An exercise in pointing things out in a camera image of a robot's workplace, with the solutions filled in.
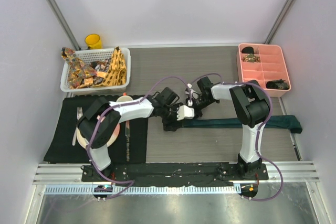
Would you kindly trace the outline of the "dark green tie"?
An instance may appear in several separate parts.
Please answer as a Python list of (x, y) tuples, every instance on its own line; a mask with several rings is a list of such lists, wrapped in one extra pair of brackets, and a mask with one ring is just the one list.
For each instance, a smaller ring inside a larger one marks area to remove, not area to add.
[[(183, 120), (183, 128), (197, 129), (238, 129), (242, 128), (238, 118), (228, 119), (207, 119), (207, 120)], [(273, 115), (266, 123), (265, 128), (270, 129), (286, 129), (293, 134), (301, 134), (302, 126), (294, 115)]]

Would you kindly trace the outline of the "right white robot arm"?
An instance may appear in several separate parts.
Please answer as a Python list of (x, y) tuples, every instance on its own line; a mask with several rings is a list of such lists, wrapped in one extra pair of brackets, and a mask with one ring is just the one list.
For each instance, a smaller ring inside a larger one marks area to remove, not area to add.
[(237, 173), (242, 179), (250, 179), (261, 168), (261, 139), (266, 122), (272, 114), (269, 95), (257, 80), (214, 84), (209, 77), (197, 80), (200, 94), (192, 100), (195, 111), (220, 100), (233, 103), (236, 116), (243, 127), (242, 147), (237, 157)]

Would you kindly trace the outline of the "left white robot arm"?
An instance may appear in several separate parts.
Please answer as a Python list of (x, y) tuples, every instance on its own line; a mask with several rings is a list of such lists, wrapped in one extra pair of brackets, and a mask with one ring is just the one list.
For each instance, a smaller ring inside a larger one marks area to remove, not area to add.
[(118, 124), (157, 116), (174, 122), (194, 118), (192, 100), (188, 99), (186, 105), (174, 105), (173, 102), (178, 98), (170, 88), (165, 88), (154, 95), (132, 101), (111, 102), (105, 98), (96, 99), (77, 122), (77, 129), (88, 141), (86, 150), (89, 161), (94, 166), (94, 176), (102, 182), (111, 177), (111, 158), (107, 142)]

